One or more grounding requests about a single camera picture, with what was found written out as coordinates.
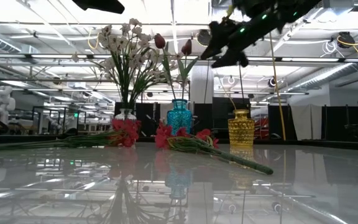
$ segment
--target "blue glass vase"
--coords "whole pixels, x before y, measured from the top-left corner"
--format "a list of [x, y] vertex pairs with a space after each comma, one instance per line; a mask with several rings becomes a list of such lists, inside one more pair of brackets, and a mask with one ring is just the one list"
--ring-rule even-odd
[[182, 127], [186, 128], [186, 133], [191, 129], [191, 111], [186, 109], [187, 100], [172, 100], [173, 110], [167, 113], [167, 123], [172, 126], [172, 135], [176, 135]]

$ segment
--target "ceiling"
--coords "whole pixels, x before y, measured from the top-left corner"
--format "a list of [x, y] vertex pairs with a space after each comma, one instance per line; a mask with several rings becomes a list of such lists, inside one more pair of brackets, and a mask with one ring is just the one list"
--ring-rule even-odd
[[[226, 14], [224, 6], [210, 8], [211, 3], [209, 0], [125, 0], [121, 1], [126, 8], [121, 15], [94, 9], [83, 11], [71, 0], [29, 0], [27, 2], [30, 4], [30, 9], [23, 6], [19, 1], [0, 0], [0, 37], [15, 46], [32, 46], [40, 54], [70, 55], [75, 52], [79, 54], [106, 54], [107, 52], [101, 48], [92, 49], [90, 45], [95, 46], [95, 39], [91, 38], [88, 43], [86, 38], [88, 36], [96, 36], [100, 29], [108, 24], [113, 24], [113, 32], [119, 34], [121, 24], [128, 23], [129, 19], [133, 17], [143, 23], [143, 32], [151, 35], [162, 34], [169, 41], [169, 51], [174, 53], [177, 49], [181, 49], [186, 40], [191, 36], [195, 36], [200, 29], [207, 29], [211, 21], [220, 20]], [[239, 11], [235, 11], [232, 18], [238, 21], [249, 19], [246, 16], [242, 17]], [[302, 22], [302, 19], [294, 24], [288, 24], [284, 28], [283, 34], [273, 31], [273, 45], [279, 45], [274, 50], [274, 55], [276, 57], [315, 58], [357, 57], [354, 48], [337, 48], [331, 54], [324, 52], [324, 48], [327, 47], [325, 42], [331, 37], [336, 37], [340, 31], [349, 31], [356, 42], [358, 42], [358, 12], [351, 11], [341, 16], [325, 13], [322, 16], [316, 16], [306, 24]], [[281, 41], [283, 36], [289, 32], [291, 32], [290, 36], [285, 41]], [[200, 55], [205, 47], [197, 43], [196, 40], [192, 41], [192, 54]], [[246, 54], [254, 57], [271, 55], [269, 35], [265, 36], [265, 40], [258, 41], [256, 46], [248, 47]], [[5, 75], [16, 76], [19, 73], [28, 77], [32, 67], [33, 74], [34, 72], [38, 73], [37, 78], [61, 77], [83, 79], [88, 81], [86, 83], [88, 88], [102, 90], [117, 89], [111, 83], [97, 84], [96, 82], [89, 82], [95, 80], [95, 74], [90, 69], [90, 66], [73, 66], [74, 63], [69, 58], [63, 60], [44, 58], [39, 59], [38, 62], [37, 65], [32, 65], [18, 59], [0, 58], [0, 66], [11, 70], [10, 72], [5, 71]], [[66, 66], [57, 66], [61, 62], [67, 63]], [[281, 86], [288, 86], [322, 67], [333, 66], [335, 65], [279, 63], [276, 66], [277, 78], [280, 80]], [[206, 69], [202, 68], [206, 67], [205, 63], [197, 63], [194, 72], [204, 72]], [[242, 68], [240, 71], [243, 78], [244, 91], [273, 91], [273, 88], [267, 85], [268, 80], [274, 74], [271, 64], [254, 63], [254, 65]], [[238, 67], [210, 69], [210, 72], [216, 77], [214, 79], [215, 90], [221, 89], [221, 84], [223, 84], [224, 89], [227, 91], [241, 89]], [[40, 84], [44, 88], [68, 88], [65, 82], [61, 85], [54, 85], [50, 82], [34, 83], [34, 85]], [[151, 88], [151, 90], [170, 91], [170, 88], [167, 85], [160, 85]], [[67, 96], [73, 98], [77, 94], [66, 93]], [[119, 99], [118, 93], [114, 92], [103, 93], [103, 96], [106, 96], [110, 100]], [[163, 102], [170, 101], [172, 98], [172, 94], [168, 92], [154, 94], [153, 97], [145, 96], [144, 99]]]

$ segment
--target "clear glass vase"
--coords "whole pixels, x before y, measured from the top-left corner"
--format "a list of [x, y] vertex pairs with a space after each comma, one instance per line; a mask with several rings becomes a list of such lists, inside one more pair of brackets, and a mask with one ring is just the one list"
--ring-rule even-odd
[[167, 123], [172, 126], [172, 134], [176, 135], [182, 127], [186, 128], [186, 133], [191, 130], [191, 111], [186, 109], [187, 100], [172, 100], [173, 109], [167, 113]]
[[255, 121], [247, 117], [249, 110], [235, 110], [234, 119], [229, 119], [229, 139], [232, 146], [254, 144]]
[[119, 110], [121, 113], [117, 114], [114, 119], [120, 119], [120, 120], [132, 120], [132, 121], [136, 121], [136, 116], [132, 114], [132, 109], [125, 109], [125, 108], [121, 108]]

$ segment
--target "reflective table surface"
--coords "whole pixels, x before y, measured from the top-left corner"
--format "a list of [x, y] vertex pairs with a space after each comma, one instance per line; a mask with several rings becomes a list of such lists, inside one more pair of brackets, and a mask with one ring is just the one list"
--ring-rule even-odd
[[152, 143], [0, 151], [0, 223], [358, 223], [358, 151], [241, 153], [274, 174]]

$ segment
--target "yellow glass vase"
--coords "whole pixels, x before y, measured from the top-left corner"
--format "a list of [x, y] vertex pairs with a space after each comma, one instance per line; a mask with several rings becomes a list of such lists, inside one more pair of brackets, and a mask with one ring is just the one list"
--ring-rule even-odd
[[236, 118], [229, 119], [229, 138], [232, 146], [254, 144], [255, 121], [247, 117], [249, 110], [235, 110]]

